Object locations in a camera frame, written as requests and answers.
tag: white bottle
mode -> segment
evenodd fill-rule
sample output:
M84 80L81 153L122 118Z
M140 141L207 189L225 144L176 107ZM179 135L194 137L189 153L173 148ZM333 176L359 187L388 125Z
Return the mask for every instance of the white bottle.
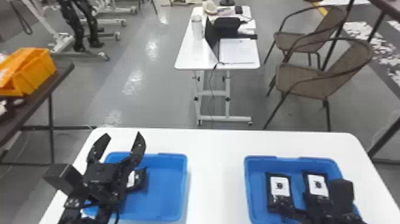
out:
M192 20L193 38L195 40L201 40L203 38L203 24L201 15L193 15L191 20Z

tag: metal table frame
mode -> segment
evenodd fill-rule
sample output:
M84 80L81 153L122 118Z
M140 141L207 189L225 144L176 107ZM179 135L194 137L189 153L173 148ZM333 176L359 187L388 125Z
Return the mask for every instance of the metal table frame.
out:
M3 162L3 158L7 155L8 150L5 150L0 155L0 166L36 166L36 167L45 167L50 166L55 163L55 153L54 153L54 131L55 130L88 130L95 129L96 126L54 126L54 118L53 118L53 103L51 94L48 97L48 125L27 125L22 126L20 131L49 131L49 143L50 143L50 163L16 163L16 162Z
M343 22L343 24L340 26L340 28L337 30L335 37L338 38L340 36L340 33L343 29L343 25L345 24L345 22L347 21L347 18L349 17L349 14L351 12L351 9L353 7L354 4L354 0L349 0L349 4L347 5L346 8L346 12L347 12L347 16L345 21ZM382 23L383 18L385 17L386 13L384 12L384 10L381 9L381 13L378 16L377 21L374 24L374 27L372 28L372 31L367 39L368 42L371 42L373 36L375 35L378 27L380 26L380 24ZM329 62L330 57L332 56L332 51L335 48L336 45L336 41L332 42L328 53L326 55L324 64L322 66L322 71L326 69L326 66ZM373 163L377 163L377 164L390 164L390 165L400 165L400 161L396 161L396 160L387 160L387 159L373 159L374 155L376 153L378 153L382 147L394 136L394 134L397 133L397 131L400 129L400 117L397 118L397 120L391 125L391 127L385 132L385 134L382 135L382 137L380 137L380 139L368 150L368 156L371 158Z

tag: orange plastic crate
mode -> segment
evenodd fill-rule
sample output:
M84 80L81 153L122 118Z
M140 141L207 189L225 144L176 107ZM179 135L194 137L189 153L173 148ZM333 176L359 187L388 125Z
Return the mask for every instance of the orange plastic crate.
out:
M29 95L54 72L48 49L20 48L0 64L0 95Z

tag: white folding table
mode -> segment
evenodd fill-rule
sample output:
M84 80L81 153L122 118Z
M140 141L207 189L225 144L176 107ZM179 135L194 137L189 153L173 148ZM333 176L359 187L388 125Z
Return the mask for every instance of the white folding table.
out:
M255 20L251 17L250 7L243 6L243 17L246 20L250 20L248 23L242 24L239 28L240 32L253 33L255 32ZM192 11L192 15L201 15L203 28L205 27L205 22L207 15L204 13L202 7L195 7ZM204 88L204 71L213 70L214 66L218 63L218 58L215 57L212 49L207 44L205 38L197 40L193 37L192 22L189 19L187 24L187 29L185 36L183 37L182 44L179 49L178 56L175 61L175 69L178 70L190 70L193 72L193 80L195 86L193 88L194 92L194 102L196 111L196 121L198 125L202 124L203 120L213 120L213 121L226 121L226 122L248 122L252 124L251 117L249 116L231 116L229 114L230 107L230 70L237 69L258 69L260 67L260 58L258 56L257 42L256 40L247 39L241 45L242 48L248 49L246 58L243 59L245 63L235 63L235 64L218 64L215 68L216 70L225 70L226 74L224 76L225 90L203 90ZM224 42L220 43L220 55L227 53L231 54L235 51L234 45L228 45ZM216 96L225 97L225 115L224 116L211 116L201 115L201 98L202 96Z
M187 204L183 206L183 217L176 223L251 224L244 174L244 159L248 155L331 158L343 178L353 181L355 205L366 223L399 223L396 202L359 140L348 133L99 128L89 135L73 166L85 172L86 157L103 134L109 134L111 141L102 162L111 152L130 151L138 131L145 138L146 153L187 156ZM66 199L64 193L57 191L40 224L57 223ZM140 222L121 220L122 223Z

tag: concrete floor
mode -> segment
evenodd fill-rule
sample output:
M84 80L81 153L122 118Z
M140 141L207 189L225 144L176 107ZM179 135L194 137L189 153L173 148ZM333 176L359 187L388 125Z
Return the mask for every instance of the concrete floor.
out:
M236 2L250 5L252 9L258 26L261 60L272 43L272 33L279 28L277 21L310 6L304 1L293 0ZM138 15L121 16L127 19L127 27L106 27L108 32L122 32L120 42L105 41L103 51L111 57L110 62L73 60L75 70L54 92L55 124L260 130L280 98L277 91L265 98L265 84L274 74L275 65L281 62L281 52L275 49L266 66L258 70L232 73L231 114L252 116L253 126L204 122L203 126L197 127L191 72L176 71L173 67L192 7L159 6L158 9L157 16L151 5L146 4ZM311 31L319 20L321 15L315 11L289 20L287 29ZM49 11L48 21L58 31L71 33L59 12ZM33 36L21 33L6 43L0 43L0 51L13 52L23 46L46 47L51 37L45 29L35 24L33 30ZM347 43L340 43L333 58L337 58L347 46ZM296 55L292 61L304 64L306 59L305 55ZM243 72L251 76L241 76ZM212 89L223 86L218 73L214 74L211 85ZM395 119L395 115L389 116L391 112L400 109L397 97L369 67L362 69L334 94L330 105L333 130L354 134L365 148L371 145L373 135L388 123L389 118L391 121ZM213 114L222 114L223 109L221 99L213 100L210 109L205 99L202 112L207 114L210 110ZM44 124L46 120L47 107L44 104L29 123ZM325 131L325 112L320 101L289 97L268 129ZM71 163L88 134L89 131L56 132L56 161ZM24 133L6 160L49 161L48 146L43 144L47 137L46 133ZM377 157L400 159L399 143L400 136L396 135ZM397 188L400 170L390 166L377 168L393 197L400 202ZM44 172L45 169L41 168L0 168L1 223L37 223L40 220L55 192L41 179Z

